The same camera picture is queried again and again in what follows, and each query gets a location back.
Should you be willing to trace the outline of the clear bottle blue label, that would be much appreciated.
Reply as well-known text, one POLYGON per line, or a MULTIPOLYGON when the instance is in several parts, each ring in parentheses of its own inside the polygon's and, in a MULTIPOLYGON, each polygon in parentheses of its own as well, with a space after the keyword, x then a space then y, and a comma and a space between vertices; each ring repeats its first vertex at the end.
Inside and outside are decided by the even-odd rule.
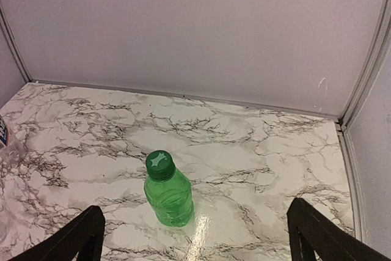
POLYGON ((1 117, 1 158, 7 163, 18 163, 23 157, 23 146, 1 117))

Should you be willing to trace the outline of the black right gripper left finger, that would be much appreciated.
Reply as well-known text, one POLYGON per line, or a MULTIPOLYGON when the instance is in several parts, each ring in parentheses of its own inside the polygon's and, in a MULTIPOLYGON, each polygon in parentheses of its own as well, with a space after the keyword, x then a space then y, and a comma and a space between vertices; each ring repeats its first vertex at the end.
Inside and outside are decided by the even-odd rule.
POLYGON ((105 218, 92 205, 51 237, 14 257, 15 260, 100 260, 105 218))

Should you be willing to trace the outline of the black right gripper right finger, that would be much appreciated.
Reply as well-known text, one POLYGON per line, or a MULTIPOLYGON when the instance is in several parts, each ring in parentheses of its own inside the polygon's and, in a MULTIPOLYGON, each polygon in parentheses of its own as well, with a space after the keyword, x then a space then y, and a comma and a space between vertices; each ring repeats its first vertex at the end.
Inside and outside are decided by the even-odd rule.
POLYGON ((302 198, 288 211, 292 260, 385 260, 386 257, 338 228, 302 198))

